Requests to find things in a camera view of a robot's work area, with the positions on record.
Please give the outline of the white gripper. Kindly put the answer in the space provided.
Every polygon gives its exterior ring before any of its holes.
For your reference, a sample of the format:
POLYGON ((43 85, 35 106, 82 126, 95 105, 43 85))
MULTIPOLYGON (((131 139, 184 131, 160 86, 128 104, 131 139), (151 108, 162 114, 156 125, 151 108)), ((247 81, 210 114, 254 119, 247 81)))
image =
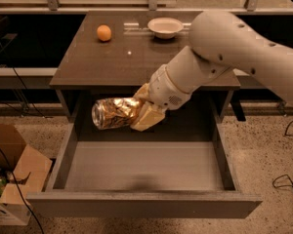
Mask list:
POLYGON ((177 110, 185 104, 191 94, 182 92, 170 79, 166 64, 162 64, 134 94, 134 98, 145 100, 138 118, 130 125, 143 132, 165 118, 165 110, 177 110))

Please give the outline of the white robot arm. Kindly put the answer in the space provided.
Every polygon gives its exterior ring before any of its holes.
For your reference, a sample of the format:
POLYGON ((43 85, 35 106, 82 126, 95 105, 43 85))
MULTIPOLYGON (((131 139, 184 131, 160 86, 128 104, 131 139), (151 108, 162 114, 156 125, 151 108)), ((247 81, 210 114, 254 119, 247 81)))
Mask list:
POLYGON ((258 34, 237 16, 205 11, 191 23, 189 44, 134 94, 143 102, 131 128, 144 131, 185 104, 199 87, 239 69, 293 106, 293 49, 258 34))

